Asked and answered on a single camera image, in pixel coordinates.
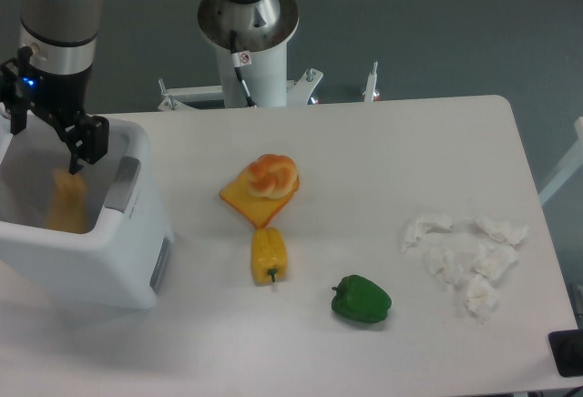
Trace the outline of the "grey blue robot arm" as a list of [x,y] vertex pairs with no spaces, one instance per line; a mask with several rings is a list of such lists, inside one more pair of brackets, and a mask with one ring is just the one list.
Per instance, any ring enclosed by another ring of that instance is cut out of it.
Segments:
[[[76,174],[108,150],[109,124],[85,110],[104,0],[22,0],[19,46],[1,65],[1,101],[18,134],[34,115],[52,127]],[[202,0],[199,28],[215,47],[226,107],[287,102],[295,0]]]

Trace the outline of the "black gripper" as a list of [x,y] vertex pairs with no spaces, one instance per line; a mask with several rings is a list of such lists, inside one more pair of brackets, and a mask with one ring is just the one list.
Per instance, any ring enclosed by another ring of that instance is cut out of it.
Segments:
[[85,110],[92,68],[59,75],[33,66],[33,48],[22,46],[1,65],[1,102],[9,115],[10,133],[26,129],[27,113],[47,123],[71,155],[68,172],[76,175],[82,162],[97,163],[108,152],[109,122]]

